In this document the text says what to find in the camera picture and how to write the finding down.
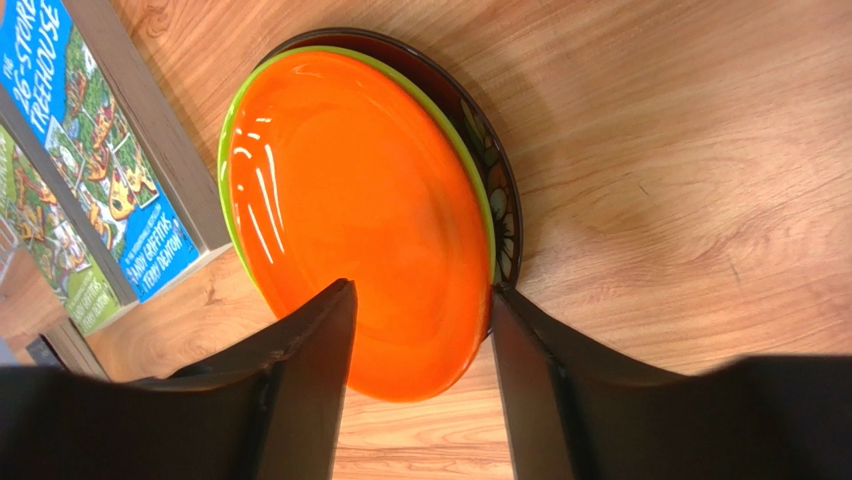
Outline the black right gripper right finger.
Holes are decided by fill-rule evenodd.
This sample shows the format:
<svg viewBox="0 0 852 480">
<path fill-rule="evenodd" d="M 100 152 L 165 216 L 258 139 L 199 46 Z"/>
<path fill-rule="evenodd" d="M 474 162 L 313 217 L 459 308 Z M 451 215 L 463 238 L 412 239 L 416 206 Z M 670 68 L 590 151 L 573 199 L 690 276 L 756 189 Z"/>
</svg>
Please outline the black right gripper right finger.
<svg viewBox="0 0 852 480">
<path fill-rule="evenodd" d="M 847 479 L 851 359 L 745 356 L 682 375 L 622 354 L 515 289 L 492 340 L 519 479 Z"/>
</svg>

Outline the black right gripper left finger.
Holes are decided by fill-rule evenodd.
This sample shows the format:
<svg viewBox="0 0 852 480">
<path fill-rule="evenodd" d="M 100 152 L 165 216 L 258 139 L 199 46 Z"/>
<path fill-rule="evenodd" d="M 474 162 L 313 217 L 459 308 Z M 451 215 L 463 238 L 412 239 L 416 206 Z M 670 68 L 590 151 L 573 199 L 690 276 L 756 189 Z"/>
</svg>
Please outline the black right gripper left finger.
<svg viewBox="0 0 852 480">
<path fill-rule="evenodd" d="M 357 310 L 339 279 L 165 378 L 1 371 L 5 479 L 327 479 Z"/>
</svg>

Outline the green plate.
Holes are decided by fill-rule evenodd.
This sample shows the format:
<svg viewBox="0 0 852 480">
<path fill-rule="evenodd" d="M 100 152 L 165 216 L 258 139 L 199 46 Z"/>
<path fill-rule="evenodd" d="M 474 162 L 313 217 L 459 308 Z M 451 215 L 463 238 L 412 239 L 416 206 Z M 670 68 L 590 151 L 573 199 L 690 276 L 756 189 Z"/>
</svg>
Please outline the green plate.
<svg viewBox="0 0 852 480">
<path fill-rule="evenodd" d="M 501 270 L 502 254 L 498 246 L 503 234 L 495 229 L 497 208 L 492 205 L 489 175 L 504 173 L 508 180 L 511 168 L 503 147 L 485 114 L 471 95 L 443 67 L 429 57 L 394 38 L 359 29 L 320 29 L 294 37 L 279 45 L 255 67 L 238 89 L 225 115 L 217 158 L 217 184 L 228 233 L 242 266 L 253 278 L 241 242 L 238 222 L 234 218 L 230 173 L 231 143 L 236 135 L 234 122 L 238 107 L 250 84 L 272 62 L 287 55 L 323 51 L 345 55 L 382 72 L 413 96 L 444 130 L 474 182 L 481 209 L 488 221 L 489 248 L 493 281 L 508 278 Z"/>
</svg>

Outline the orange plate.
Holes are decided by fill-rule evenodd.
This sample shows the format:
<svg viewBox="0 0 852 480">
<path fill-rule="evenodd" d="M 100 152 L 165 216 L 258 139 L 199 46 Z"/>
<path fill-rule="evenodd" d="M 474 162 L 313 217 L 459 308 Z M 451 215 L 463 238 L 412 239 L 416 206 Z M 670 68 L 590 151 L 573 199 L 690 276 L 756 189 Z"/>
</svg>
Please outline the orange plate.
<svg viewBox="0 0 852 480">
<path fill-rule="evenodd" d="M 234 122 L 233 214 L 278 315 L 353 281 L 349 386 L 394 402 L 450 388 L 485 334 L 487 221 L 430 112 L 354 58 L 285 56 L 250 84 Z"/>
</svg>

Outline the red floral plate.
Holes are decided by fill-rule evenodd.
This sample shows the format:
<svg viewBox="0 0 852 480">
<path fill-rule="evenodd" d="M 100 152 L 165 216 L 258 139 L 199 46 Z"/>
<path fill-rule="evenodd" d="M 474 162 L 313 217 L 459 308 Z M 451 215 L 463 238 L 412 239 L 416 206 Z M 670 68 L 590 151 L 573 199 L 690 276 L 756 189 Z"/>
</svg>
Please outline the red floral plate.
<svg viewBox="0 0 852 480">
<path fill-rule="evenodd" d="M 233 99 L 219 158 L 231 235 L 279 317 L 348 279 L 358 345 L 467 349 L 492 284 L 517 278 L 504 148 L 461 84 L 394 38 L 325 28 L 270 52 Z"/>
</svg>

